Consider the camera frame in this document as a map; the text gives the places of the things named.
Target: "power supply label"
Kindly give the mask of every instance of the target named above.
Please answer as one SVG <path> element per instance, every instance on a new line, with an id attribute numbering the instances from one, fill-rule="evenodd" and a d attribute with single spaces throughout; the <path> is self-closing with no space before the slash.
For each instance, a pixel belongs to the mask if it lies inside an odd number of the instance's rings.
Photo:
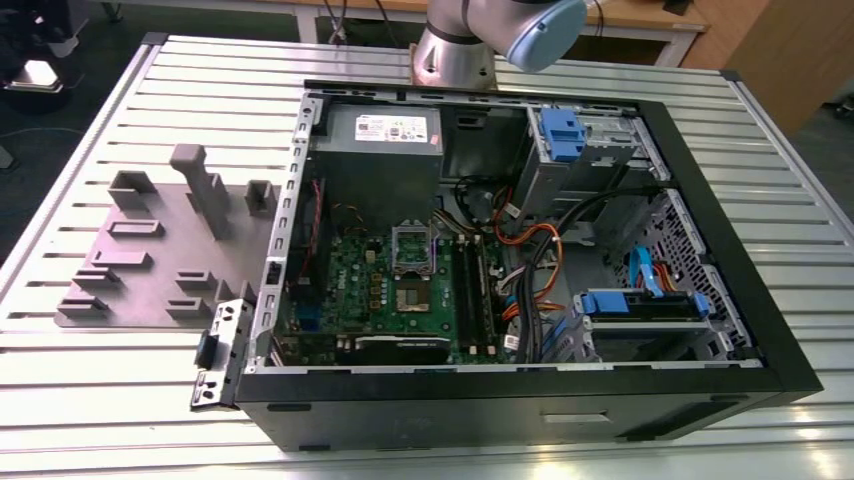
<path id="1" fill-rule="evenodd" d="M 356 140 L 426 143 L 426 118 L 360 115 L 356 118 Z"/>

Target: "ram slot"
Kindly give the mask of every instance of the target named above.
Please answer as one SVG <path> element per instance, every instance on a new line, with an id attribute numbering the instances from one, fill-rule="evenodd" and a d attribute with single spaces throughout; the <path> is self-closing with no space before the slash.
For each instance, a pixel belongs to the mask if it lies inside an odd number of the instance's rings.
<path id="1" fill-rule="evenodd" d="M 473 323 L 473 344 L 477 346 L 485 346 L 485 322 L 488 319 L 484 318 L 482 315 L 482 304 L 486 291 L 480 276 L 480 261 L 477 255 L 478 245 L 478 242 L 476 244 L 465 244 L 465 274 L 468 275 L 468 295 L 470 297 L 469 317 L 470 322 Z"/>
<path id="2" fill-rule="evenodd" d="M 468 288 L 468 269 L 465 263 L 465 245 L 457 243 L 450 253 L 453 259 L 450 271 L 453 272 L 453 299 L 456 317 L 456 339 L 462 351 L 474 345 L 474 322 L 472 318 L 473 289 Z"/>

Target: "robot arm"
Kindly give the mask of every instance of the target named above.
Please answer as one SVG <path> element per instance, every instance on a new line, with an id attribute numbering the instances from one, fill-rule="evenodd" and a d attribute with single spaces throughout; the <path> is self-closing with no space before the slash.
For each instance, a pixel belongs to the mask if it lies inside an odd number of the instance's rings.
<path id="1" fill-rule="evenodd" d="M 494 86 L 493 52 L 522 71 L 550 65 L 584 27 L 585 1 L 430 0 L 413 54 L 420 85 Z"/>

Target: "aluminum slotted table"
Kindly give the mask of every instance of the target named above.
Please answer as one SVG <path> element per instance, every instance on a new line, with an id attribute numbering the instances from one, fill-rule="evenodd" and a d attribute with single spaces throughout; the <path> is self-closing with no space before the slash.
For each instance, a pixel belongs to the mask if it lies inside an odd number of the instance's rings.
<path id="1" fill-rule="evenodd" d="M 308 78 L 408 82 L 408 53 L 149 35 L 0 270 L 0 473 L 209 478 L 839 478 L 854 475 L 854 229 L 756 101 L 713 71 L 561 62 L 504 91 L 663 102 L 824 385 L 675 442 L 284 454 L 240 412 L 192 414 L 197 332 L 62 331 L 54 307 L 118 170 L 281 178 Z"/>

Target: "motherboard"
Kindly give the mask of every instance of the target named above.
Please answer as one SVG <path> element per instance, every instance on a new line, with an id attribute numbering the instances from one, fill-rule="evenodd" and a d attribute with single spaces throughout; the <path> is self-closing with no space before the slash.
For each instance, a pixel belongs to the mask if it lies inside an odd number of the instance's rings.
<path id="1" fill-rule="evenodd" d="M 497 247 L 480 237 L 429 226 L 336 236 L 324 299 L 294 301 L 278 323 L 282 364 L 500 363 L 489 294 L 497 263 Z"/>

